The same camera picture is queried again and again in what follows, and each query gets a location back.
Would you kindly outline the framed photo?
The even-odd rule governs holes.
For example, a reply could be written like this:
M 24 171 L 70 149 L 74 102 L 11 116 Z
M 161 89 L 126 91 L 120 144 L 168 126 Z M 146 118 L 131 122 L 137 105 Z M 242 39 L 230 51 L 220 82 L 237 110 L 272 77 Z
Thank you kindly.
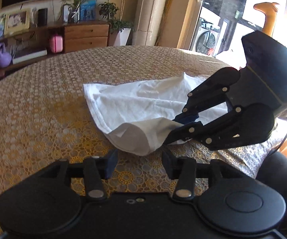
M 30 8 L 10 12 L 5 15 L 4 34 L 28 30 L 30 27 Z

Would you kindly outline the purple kettlebell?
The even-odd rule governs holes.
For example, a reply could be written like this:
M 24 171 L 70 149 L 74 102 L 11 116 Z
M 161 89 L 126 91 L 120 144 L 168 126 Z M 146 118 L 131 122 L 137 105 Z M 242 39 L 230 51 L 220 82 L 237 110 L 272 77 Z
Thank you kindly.
M 0 68 L 6 68 L 10 65 L 12 56 L 6 51 L 5 44 L 0 43 Z

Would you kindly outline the wooden TV cabinet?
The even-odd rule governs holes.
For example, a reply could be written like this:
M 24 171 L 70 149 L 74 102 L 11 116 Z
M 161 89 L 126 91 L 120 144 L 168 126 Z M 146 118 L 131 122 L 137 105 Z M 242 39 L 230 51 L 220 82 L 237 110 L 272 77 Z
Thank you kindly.
M 0 68 L 0 79 L 8 72 L 21 69 L 37 61 L 47 59 L 60 53 L 69 53 L 91 48 L 102 48 L 108 46 L 110 38 L 110 24 L 103 21 L 88 21 L 78 23 L 52 23 L 41 27 L 31 27 L 0 38 L 0 43 L 10 53 L 24 50 L 26 48 L 46 48 L 48 54 L 43 57 L 34 58 L 18 64 L 10 63 L 6 68 Z M 52 53 L 49 40 L 52 35 L 63 37 L 63 51 Z

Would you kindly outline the pink small case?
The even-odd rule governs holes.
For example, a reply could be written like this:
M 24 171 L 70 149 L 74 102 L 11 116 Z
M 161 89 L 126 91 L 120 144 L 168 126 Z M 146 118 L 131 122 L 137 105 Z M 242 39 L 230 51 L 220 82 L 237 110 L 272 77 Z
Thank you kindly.
M 60 53 L 63 51 L 63 37 L 60 35 L 52 35 L 49 40 L 49 46 L 52 53 Z

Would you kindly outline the black cylinder speaker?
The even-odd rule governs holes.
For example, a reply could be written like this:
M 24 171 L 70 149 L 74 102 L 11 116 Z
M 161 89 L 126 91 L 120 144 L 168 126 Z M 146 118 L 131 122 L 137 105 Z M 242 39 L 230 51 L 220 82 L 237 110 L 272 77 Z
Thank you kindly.
M 37 26 L 46 26 L 48 22 L 48 9 L 39 9 L 37 13 Z

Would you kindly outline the small potted green plant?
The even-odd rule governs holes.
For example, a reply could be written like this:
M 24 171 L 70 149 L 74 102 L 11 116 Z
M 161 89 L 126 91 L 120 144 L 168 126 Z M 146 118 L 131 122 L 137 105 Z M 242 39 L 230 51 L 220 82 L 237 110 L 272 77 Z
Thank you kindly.
M 63 23 L 77 23 L 80 19 L 80 7 L 87 0 L 62 0 L 59 18 Z

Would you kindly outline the white tower air conditioner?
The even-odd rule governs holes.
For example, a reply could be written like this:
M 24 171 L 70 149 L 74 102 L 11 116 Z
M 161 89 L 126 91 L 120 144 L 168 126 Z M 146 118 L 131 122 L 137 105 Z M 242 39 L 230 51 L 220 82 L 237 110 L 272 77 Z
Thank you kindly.
M 132 44 L 154 46 L 166 0 L 138 0 Z

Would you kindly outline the white flat box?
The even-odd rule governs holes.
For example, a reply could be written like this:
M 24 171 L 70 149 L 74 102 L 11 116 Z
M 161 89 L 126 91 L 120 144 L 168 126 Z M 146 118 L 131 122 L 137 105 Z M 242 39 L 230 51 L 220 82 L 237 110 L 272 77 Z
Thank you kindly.
M 13 64 L 18 64 L 38 57 L 43 57 L 47 54 L 48 51 L 46 48 L 26 48 L 15 53 L 13 56 Z

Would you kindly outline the washing machine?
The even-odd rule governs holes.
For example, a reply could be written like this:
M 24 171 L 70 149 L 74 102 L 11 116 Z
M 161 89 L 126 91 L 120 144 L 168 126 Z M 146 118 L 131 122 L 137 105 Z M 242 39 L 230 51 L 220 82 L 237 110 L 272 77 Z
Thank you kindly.
M 220 27 L 200 18 L 194 49 L 198 53 L 212 56 L 218 42 Z

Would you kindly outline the blue painting canvas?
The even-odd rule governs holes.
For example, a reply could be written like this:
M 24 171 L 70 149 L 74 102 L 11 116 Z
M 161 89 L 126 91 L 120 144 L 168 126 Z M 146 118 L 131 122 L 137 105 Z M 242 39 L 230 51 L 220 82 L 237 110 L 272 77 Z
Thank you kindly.
M 96 0 L 86 0 L 80 5 L 80 21 L 94 21 Z

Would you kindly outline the white t-shirt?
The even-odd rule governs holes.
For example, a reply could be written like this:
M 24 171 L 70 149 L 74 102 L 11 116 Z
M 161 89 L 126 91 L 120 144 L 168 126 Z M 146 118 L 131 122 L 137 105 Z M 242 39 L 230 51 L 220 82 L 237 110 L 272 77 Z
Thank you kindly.
M 186 73 L 162 80 L 121 85 L 84 84 L 83 92 L 96 127 L 116 148 L 146 156 L 162 146 L 168 134 L 181 127 L 174 121 L 187 95 L 208 77 Z

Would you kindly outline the gold lace tablecloth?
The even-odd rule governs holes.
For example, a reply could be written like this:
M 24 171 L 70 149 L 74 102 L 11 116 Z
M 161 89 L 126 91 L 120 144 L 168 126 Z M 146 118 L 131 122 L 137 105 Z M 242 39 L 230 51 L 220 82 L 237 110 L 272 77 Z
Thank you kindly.
M 205 76 L 225 66 L 215 58 L 187 50 L 118 46 L 61 54 L 9 75 L 0 81 L 0 194 L 57 159 L 82 162 L 113 148 L 90 116 L 83 84 L 118 85 L 184 72 Z M 258 145 L 209 151 L 190 141 L 169 149 L 202 163 L 221 159 L 256 177 L 263 159 L 287 133 L 286 121 L 276 123 L 271 137 Z M 109 194 L 169 193 L 176 181 L 168 179 L 158 150 L 147 157 L 120 152 L 112 178 L 103 184 Z

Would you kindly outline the yellow curtain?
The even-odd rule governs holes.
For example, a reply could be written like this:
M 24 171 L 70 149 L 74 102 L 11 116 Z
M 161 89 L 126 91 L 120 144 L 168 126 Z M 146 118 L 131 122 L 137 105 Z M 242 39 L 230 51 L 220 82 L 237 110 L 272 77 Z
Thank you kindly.
M 164 10 L 163 10 L 163 14 L 162 14 L 162 18 L 161 18 L 159 31 L 158 31 L 158 35 L 157 35 L 157 39 L 156 39 L 156 42 L 155 42 L 155 46 L 159 46 L 160 45 L 160 39 L 161 39 L 161 36 L 162 36 L 162 33 L 163 33 L 163 29 L 165 28 L 166 20 L 167 20 L 167 17 L 168 17 L 168 11 L 169 11 L 169 9 L 172 6 L 172 2 L 173 2 L 173 0 L 166 0 L 165 7 L 164 7 Z

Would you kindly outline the yellow giraffe plush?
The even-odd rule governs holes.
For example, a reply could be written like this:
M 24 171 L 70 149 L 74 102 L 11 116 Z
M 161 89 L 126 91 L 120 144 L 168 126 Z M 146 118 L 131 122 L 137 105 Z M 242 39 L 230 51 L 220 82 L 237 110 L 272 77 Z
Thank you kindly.
M 264 14 L 265 20 L 262 32 L 270 37 L 272 37 L 274 32 L 275 22 L 278 14 L 278 6 L 279 3 L 276 2 L 262 2 L 253 6 L 255 10 Z

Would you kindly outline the white planter with tree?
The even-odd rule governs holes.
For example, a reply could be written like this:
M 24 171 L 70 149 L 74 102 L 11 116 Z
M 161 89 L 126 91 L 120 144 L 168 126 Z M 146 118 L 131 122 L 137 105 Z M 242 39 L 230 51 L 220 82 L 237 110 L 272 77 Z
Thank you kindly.
M 133 24 L 123 20 L 126 0 L 121 0 L 120 7 L 110 0 L 99 4 L 99 15 L 110 24 L 112 46 L 127 45 Z

